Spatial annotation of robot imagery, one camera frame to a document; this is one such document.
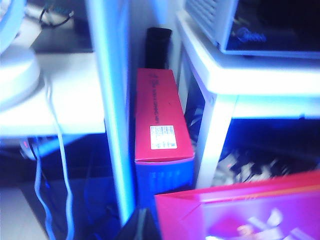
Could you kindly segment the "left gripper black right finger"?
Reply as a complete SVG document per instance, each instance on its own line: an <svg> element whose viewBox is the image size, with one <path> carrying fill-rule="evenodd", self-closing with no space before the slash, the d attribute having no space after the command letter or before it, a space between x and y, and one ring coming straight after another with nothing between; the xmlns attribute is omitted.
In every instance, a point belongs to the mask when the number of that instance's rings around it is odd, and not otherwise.
<svg viewBox="0 0 320 240"><path fill-rule="evenodd" d="M153 218L151 211L146 209L146 239L160 240L160 233Z"/></svg>

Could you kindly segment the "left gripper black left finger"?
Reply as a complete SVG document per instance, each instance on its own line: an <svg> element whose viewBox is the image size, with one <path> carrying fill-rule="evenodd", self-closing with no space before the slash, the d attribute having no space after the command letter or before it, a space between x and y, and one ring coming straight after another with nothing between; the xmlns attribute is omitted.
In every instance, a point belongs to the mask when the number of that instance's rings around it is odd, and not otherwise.
<svg viewBox="0 0 320 240"><path fill-rule="evenodd" d="M146 208L136 208L124 226L120 229L118 240L142 240L147 215Z"/></svg>

